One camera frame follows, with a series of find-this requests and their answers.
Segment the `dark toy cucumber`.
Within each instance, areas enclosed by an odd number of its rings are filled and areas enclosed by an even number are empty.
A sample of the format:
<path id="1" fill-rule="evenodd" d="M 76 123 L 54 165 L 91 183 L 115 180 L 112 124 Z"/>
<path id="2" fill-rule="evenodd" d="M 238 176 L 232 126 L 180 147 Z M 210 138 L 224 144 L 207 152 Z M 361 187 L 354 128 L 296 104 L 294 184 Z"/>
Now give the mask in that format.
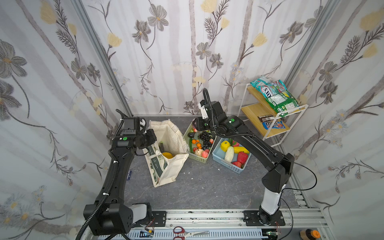
<path id="1" fill-rule="evenodd" d="M 164 143 L 163 142 L 159 143 L 159 148 L 160 148 L 161 153 L 165 152 L 165 147 L 164 147 Z"/>

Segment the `light green plastic basket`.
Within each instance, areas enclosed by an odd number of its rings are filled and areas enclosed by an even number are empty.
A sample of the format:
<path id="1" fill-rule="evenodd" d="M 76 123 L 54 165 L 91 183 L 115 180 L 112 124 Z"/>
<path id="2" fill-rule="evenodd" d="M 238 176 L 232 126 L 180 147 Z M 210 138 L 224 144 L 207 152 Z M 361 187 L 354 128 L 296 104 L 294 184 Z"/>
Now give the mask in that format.
<path id="1" fill-rule="evenodd" d="M 209 153 L 209 155 L 208 155 L 208 157 L 207 157 L 206 159 L 202 158 L 202 156 L 200 157 L 200 156 L 195 155 L 195 150 L 196 150 L 196 149 L 203 149 L 203 148 L 202 148 L 202 145 L 200 144 L 200 139 L 199 139 L 199 135 L 200 135 L 200 133 L 203 132 L 203 131 L 198 131 L 198 130 L 196 130 L 196 129 L 193 127 L 193 121 L 192 121 L 191 124 L 189 125 L 189 127 L 187 128 L 186 132 L 184 133 L 184 139 L 186 140 L 186 143 L 187 143 L 189 157 L 190 157 L 191 159 L 193 159 L 193 160 L 196 160 L 196 161 L 198 161 L 198 162 L 200 162 L 200 163 L 204 163 L 204 164 L 208 161 L 208 158 L 209 158 L 209 156 L 210 156 L 210 153 L 211 153 L 211 151 L 213 150 L 214 143 L 216 142 L 216 139 L 217 139 L 217 136 L 216 136 L 216 134 L 215 134 L 214 132 L 211 132 L 211 131 L 209 131 L 209 130 L 205 130 L 205 131 L 211 133 L 212 138 L 213 138 L 213 141 L 214 141 L 214 142 L 213 142 L 213 145 L 212 145 L 212 147 L 211 147 L 210 149 L 204 150 L 204 151 L 206 151 L 206 152 Z M 190 138 L 193 138 L 193 140 L 192 140 L 192 143 L 193 143 L 193 151 L 194 151 L 193 154 L 190 153 L 190 147 L 189 147 L 189 140 L 190 140 Z"/>

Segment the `light blue plastic basket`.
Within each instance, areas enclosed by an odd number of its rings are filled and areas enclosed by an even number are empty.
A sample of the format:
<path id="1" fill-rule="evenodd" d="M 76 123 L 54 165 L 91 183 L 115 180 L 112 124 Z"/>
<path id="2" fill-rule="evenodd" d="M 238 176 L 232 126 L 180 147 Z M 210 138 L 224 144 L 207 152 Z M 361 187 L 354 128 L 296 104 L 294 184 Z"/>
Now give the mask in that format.
<path id="1" fill-rule="evenodd" d="M 246 167 L 251 153 L 232 139 L 221 138 L 213 150 L 213 159 L 224 167 L 240 174 Z"/>

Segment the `cream canvas grocery bag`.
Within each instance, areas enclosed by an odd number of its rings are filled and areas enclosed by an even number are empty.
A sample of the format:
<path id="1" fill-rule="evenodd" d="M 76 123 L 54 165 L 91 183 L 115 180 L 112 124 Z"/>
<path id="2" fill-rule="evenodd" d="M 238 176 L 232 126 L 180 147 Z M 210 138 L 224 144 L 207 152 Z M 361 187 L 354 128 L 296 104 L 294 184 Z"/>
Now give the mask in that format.
<path id="1" fill-rule="evenodd" d="M 147 165 L 155 188 L 173 183 L 189 157 L 189 147 L 179 128 L 171 122 L 150 121 L 157 140 L 144 149 Z"/>

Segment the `pink toy peach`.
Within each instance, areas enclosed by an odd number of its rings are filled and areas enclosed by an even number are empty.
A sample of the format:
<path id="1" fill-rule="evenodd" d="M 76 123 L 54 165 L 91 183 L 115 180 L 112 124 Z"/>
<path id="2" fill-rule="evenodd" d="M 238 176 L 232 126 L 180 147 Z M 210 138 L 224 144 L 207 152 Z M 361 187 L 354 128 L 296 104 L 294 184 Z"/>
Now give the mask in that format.
<path id="1" fill-rule="evenodd" d="M 202 154 L 201 154 L 202 158 L 206 159 L 208 157 L 208 155 L 209 155 L 208 152 L 202 151 Z"/>

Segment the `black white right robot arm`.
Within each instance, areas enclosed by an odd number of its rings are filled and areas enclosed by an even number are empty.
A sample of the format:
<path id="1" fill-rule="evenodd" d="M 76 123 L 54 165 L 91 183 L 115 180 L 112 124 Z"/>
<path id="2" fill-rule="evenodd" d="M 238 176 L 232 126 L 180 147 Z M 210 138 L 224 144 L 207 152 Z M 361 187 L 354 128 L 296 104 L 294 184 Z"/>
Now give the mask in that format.
<path id="1" fill-rule="evenodd" d="M 293 171 L 293 156 L 275 150 L 252 134 L 237 116 L 228 117 L 219 102 L 204 99 L 201 101 L 201 110 L 202 116 L 193 122 L 197 130 L 210 130 L 221 138 L 238 142 L 268 171 L 262 177 L 265 192 L 259 207 L 259 222 L 267 226 L 277 221 L 281 195 Z"/>

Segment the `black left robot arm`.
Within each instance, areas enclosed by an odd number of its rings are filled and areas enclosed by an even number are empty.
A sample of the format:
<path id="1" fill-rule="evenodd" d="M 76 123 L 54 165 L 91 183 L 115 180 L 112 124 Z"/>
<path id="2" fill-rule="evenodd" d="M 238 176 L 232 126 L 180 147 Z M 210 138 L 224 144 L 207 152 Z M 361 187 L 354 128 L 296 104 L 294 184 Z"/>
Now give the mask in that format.
<path id="1" fill-rule="evenodd" d="M 137 149 L 149 147 L 156 140 L 152 129 L 144 134 L 114 137 L 108 151 L 111 157 L 109 171 L 95 202 L 84 208 L 85 222 L 79 230 L 77 240 L 81 239 L 87 228 L 90 228 L 95 236 L 127 234 L 136 222 L 147 217 L 147 205 L 136 205 L 139 210 L 134 212 L 125 205 L 124 192 Z"/>

